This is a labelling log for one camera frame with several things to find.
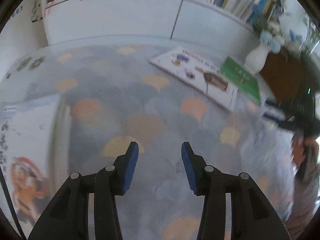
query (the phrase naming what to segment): drawing on whiteboard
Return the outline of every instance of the drawing on whiteboard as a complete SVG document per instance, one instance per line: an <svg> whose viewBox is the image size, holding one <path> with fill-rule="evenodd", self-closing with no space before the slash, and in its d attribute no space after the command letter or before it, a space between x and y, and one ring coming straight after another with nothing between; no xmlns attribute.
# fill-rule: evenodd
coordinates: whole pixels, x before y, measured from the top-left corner
<svg viewBox="0 0 320 240"><path fill-rule="evenodd" d="M32 17L31 21L34 22L39 22L42 20L42 14L41 14L41 0L35 0L34 6L32 8Z"/></svg>

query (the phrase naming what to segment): open book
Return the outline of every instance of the open book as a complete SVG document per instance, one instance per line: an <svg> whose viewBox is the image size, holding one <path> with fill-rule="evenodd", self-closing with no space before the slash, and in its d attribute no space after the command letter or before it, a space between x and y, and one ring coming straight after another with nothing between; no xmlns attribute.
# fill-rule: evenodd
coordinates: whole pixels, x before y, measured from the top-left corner
<svg viewBox="0 0 320 240"><path fill-rule="evenodd" d="M192 86L224 108L233 111L238 88L219 75L219 70L201 56L176 48L150 63Z"/></svg>
<svg viewBox="0 0 320 240"><path fill-rule="evenodd" d="M69 113L59 94L0 109L0 166L26 237L69 176Z"/></svg>

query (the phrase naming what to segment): floor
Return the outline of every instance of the floor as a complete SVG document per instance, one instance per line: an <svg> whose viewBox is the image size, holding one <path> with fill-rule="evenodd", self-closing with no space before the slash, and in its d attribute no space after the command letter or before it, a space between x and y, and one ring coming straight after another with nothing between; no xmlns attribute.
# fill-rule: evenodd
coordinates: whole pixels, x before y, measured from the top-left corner
<svg viewBox="0 0 320 240"><path fill-rule="evenodd" d="M203 198L189 188L180 151L184 141L224 173L248 172L285 220L292 206L292 135L262 120L265 107L244 94L230 113L148 62L168 50L144 44L44 48L12 66L0 83L0 101L63 96L73 117L69 173L95 173L123 154L130 141L139 144L131 188L116 198L124 239L196 238ZM92 201L89 208L94 238Z"/></svg>

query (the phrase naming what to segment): cartoon drawing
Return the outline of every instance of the cartoon drawing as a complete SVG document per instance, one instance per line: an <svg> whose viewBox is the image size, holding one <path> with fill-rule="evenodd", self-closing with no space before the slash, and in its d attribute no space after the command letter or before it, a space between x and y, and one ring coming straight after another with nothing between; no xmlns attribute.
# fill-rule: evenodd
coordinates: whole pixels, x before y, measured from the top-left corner
<svg viewBox="0 0 320 240"><path fill-rule="evenodd" d="M200 68L200 67L198 67L198 66L195 67L195 70L196 70L196 71L199 71L199 72L202 73L202 74L205 72L202 68Z"/></svg>
<svg viewBox="0 0 320 240"><path fill-rule="evenodd" d="M222 91L227 91L228 82L224 81L221 77L217 76L215 73L205 72L203 74L204 81L207 83L207 94L209 83L215 87L221 89Z"/></svg>
<svg viewBox="0 0 320 240"><path fill-rule="evenodd" d="M41 0L35 0L34 6L32 8L33 16L31 16L31 21L38 22L42 20L42 12L41 12Z"/></svg>
<svg viewBox="0 0 320 240"><path fill-rule="evenodd" d="M188 78L190 78L190 79L195 79L196 78L195 75L193 74L193 72L190 71L190 70L185 69L185 73L186 73L186 76Z"/></svg>
<svg viewBox="0 0 320 240"><path fill-rule="evenodd" d="M37 166L26 157L14 158L10 177L13 185L12 202L18 208L20 221L28 220L34 226L50 199L46 190L46 179Z"/></svg>
<svg viewBox="0 0 320 240"><path fill-rule="evenodd" d="M180 66L181 63L189 62L189 58L183 54L177 54L177 55L171 54L171 56L176 58L175 60L171 60L172 64L174 64L175 66Z"/></svg>

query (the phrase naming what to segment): black cable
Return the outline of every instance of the black cable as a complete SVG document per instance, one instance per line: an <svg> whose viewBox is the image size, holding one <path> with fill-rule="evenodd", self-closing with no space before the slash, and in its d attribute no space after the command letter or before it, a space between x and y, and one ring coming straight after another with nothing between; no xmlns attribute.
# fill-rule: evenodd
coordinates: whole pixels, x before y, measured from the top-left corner
<svg viewBox="0 0 320 240"><path fill-rule="evenodd" d="M3 176L1 168L0 168L0 184L2 186L5 199L6 199L7 203L8 203L8 206L9 206L13 221L16 224L16 227L17 227L17 229L19 231L19 234L20 234L22 240L27 240L26 236L24 235L24 233L22 231L22 228L21 228L21 225L19 223L17 214L16 214L16 212L14 210L14 207L13 207L13 204L12 204L12 200L11 200L11 197L10 197L10 193L9 193L9 190L8 190L8 187L7 187L7 183L5 182L5 179L4 179L4 176Z"/></svg>

